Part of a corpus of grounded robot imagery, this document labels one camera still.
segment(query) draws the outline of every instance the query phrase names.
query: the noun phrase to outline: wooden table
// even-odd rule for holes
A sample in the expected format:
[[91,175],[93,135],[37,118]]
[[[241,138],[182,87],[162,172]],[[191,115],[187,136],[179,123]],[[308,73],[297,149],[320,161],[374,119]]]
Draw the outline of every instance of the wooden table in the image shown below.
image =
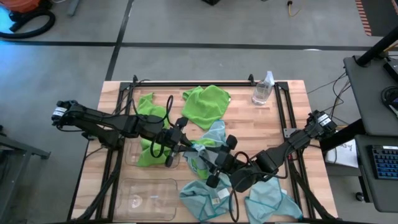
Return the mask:
[[[302,80],[288,81],[290,88],[290,96],[294,107],[295,118],[298,128],[303,128],[308,118],[308,113],[311,112],[310,103],[308,102],[305,85]],[[112,113],[116,106],[116,100],[118,97],[120,82],[105,82],[101,92],[101,98],[99,99],[98,110],[107,113]],[[185,104],[182,99],[182,93],[193,87],[142,87],[134,89],[134,100],[138,102],[138,99],[142,95],[154,92],[154,104],[165,106],[169,95],[174,96],[173,108],[170,114],[170,120],[172,123],[179,117],[181,117],[181,110]],[[262,149],[269,147],[278,146],[283,142],[282,131],[280,126],[277,102],[274,91],[269,97],[267,103],[263,106],[254,106],[251,102],[251,96],[254,87],[222,87],[224,90],[229,92],[231,95],[231,103],[223,116],[223,120],[226,124],[226,134],[235,135],[238,139],[238,145],[234,152],[245,151],[249,156],[255,155]],[[285,110],[285,117],[287,125],[289,126],[289,116],[287,114],[287,108]],[[189,139],[199,139],[205,132],[197,125],[189,122],[185,127]],[[130,151],[139,151],[140,139],[128,139],[125,144],[124,158],[121,169],[121,175],[119,180],[119,187],[122,186],[124,179],[174,179],[177,183],[178,191],[187,183],[197,179],[197,176],[188,168],[187,163],[184,159],[180,159],[179,165],[173,169],[166,168],[153,168],[153,167],[137,167],[132,166],[132,158],[138,156],[137,154],[131,155]],[[98,142],[91,142],[88,146],[88,153],[99,148]],[[315,147],[308,147],[304,152],[305,165],[308,175],[308,181],[310,182],[310,188],[315,194],[320,203],[328,210],[329,213],[337,217],[335,203],[330,189],[328,176],[326,174],[325,164],[323,161],[321,150]],[[83,167],[80,185],[76,195],[75,206],[73,208],[72,218],[76,218],[81,215],[86,207],[94,199],[98,193],[101,185],[101,179],[103,176],[104,163],[106,158],[106,150],[99,151],[85,161]],[[284,167],[280,167],[279,175],[284,175]],[[281,187],[288,191],[288,194],[292,196],[292,187],[290,179],[280,180]],[[305,204],[305,196],[301,189],[300,197],[302,202],[302,208],[304,216],[307,217],[307,205]],[[239,208],[240,208],[240,219],[241,222],[247,222],[244,200],[245,196],[249,195],[249,190],[244,193],[238,194]],[[125,193],[122,193],[119,189],[118,199],[116,201],[114,221],[122,222],[144,222],[143,220],[125,220],[121,212],[118,211],[118,206],[127,200]],[[171,222],[197,222],[195,217],[191,215],[184,204],[175,198],[170,200],[177,204],[175,217]],[[105,200],[104,210],[108,211],[109,196]],[[154,208],[145,208],[145,212],[151,212]],[[293,221],[294,219],[285,216],[271,217],[269,222],[276,221]],[[231,222],[229,214],[224,214],[217,218],[210,220],[210,222]]]

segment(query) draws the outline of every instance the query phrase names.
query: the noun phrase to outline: clear plastic container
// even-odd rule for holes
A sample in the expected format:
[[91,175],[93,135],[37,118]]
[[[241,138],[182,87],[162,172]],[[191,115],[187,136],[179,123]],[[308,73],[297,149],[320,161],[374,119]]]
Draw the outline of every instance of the clear plastic container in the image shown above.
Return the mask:
[[272,71],[268,71],[266,78],[263,81],[259,81],[259,83],[257,83],[251,101],[255,105],[264,105],[267,102],[268,97],[272,92],[272,87],[274,85],[275,81],[274,77],[272,76]]
[[[141,139],[142,138],[135,138],[135,139],[126,139],[125,144],[124,144],[124,151],[126,153],[126,163],[130,166],[139,166],[137,164],[137,161],[139,159],[139,155],[142,153],[142,148],[141,148]],[[174,156],[173,163],[170,167],[166,167],[164,164],[156,164],[156,165],[151,165],[149,167],[153,168],[175,168],[178,166],[178,163],[180,162],[180,153],[176,154]]]
[[173,179],[124,179],[118,190],[114,219],[170,221],[178,201],[177,182]]

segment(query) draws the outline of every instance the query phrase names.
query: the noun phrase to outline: keyboard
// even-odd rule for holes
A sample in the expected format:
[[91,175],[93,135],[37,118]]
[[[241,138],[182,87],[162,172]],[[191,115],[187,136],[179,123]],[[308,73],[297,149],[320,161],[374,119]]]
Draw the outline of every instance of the keyboard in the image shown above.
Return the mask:
[[377,179],[398,180],[398,146],[370,146]]

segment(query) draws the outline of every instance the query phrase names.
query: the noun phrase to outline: blue cloth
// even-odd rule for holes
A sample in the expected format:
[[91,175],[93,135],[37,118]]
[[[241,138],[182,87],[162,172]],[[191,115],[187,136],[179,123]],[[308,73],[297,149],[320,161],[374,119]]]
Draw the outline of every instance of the blue cloth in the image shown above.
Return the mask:
[[281,190],[275,177],[267,182],[257,182],[251,187],[250,196],[245,197],[244,205],[250,224],[266,222],[272,215],[303,216],[299,206]]
[[204,180],[194,180],[181,190],[179,197],[192,215],[203,222],[228,212],[229,195],[222,198],[218,195],[227,187],[222,180],[215,189],[207,186]]
[[[226,145],[226,135],[225,135],[225,123],[223,120],[215,121],[209,131],[205,133],[200,139],[210,139],[214,142],[212,147],[219,147],[221,145]],[[207,179],[210,173],[208,172],[209,167],[200,158],[200,156],[206,158],[213,164],[216,161],[218,153],[206,150],[206,147],[202,144],[194,144],[192,148],[196,149],[197,152],[184,152],[183,156],[187,160],[187,164],[189,168],[191,168],[192,172],[196,173],[199,178]],[[229,182],[229,178],[225,174],[220,174],[220,178],[224,181],[225,184],[231,186]]]

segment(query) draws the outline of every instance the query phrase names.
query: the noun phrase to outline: orange vacuum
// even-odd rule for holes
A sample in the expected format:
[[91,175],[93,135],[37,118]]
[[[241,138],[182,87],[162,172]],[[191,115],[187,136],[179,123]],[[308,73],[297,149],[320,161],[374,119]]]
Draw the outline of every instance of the orange vacuum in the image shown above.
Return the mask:
[[[55,15],[49,11],[52,7],[52,3],[49,0],[0,0],[0,5],[10,10],[9,17],[15,22],[10,27],[13,34],[0,32],[0,37],[2,38],[25,39],[35,37],[47,32],[55,24]],[[48,16],[50,19],[44,26],[36,30],[21,34],[15,33],[27,22],[39,16]]]

